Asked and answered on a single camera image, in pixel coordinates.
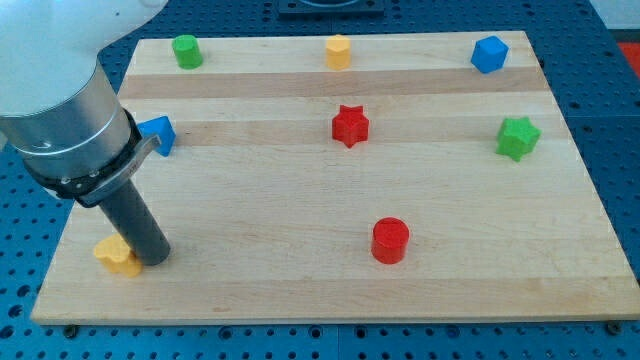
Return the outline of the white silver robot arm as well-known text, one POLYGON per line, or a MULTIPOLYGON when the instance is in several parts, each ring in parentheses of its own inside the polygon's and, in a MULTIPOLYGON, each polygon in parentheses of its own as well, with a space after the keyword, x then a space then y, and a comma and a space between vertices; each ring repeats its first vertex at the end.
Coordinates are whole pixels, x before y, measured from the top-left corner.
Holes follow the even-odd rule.
POLYGON ((93 207, 161 143, 121 106, 99 52, 167 0, 1 0, 1 131, 31 176, 93 207))

